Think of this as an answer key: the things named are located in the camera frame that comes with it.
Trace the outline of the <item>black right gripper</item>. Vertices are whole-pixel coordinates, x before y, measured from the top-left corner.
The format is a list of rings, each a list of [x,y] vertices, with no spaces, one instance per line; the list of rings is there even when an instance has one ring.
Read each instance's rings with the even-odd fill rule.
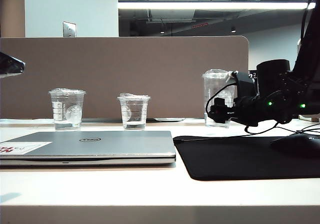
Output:
[[[231,117],[233,106],[228,107],[224,98],[215,98],[213,105],[210,106],[208,116],[216,123],[225,124],[231,120],[245,126],[257,127],[259,123],[259,114],[257,104],[260,102],[261,96],[245,96],[238,95],[235,99],[234,115]]]

